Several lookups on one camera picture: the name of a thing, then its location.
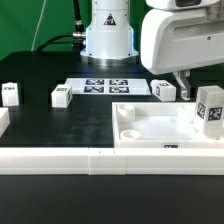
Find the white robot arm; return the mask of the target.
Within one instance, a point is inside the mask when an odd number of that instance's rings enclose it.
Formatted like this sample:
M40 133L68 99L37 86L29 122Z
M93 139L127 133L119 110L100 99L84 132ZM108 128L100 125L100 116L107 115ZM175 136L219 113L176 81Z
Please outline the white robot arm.
M135 57L155 75L173 73L181 97L190 98L194 68L224 63L224 0L146 0L140 49L129 25L130 0L92 0L84 61L116 65Z

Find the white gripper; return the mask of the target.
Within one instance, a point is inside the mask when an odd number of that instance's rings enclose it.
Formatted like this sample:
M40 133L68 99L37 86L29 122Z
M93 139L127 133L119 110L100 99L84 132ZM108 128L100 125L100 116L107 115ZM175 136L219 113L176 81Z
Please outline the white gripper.
M189 100L188 69L224 63L224 20L209 21L205 9L152 9L142 23L140 54L151 73L174 72L181 97Z

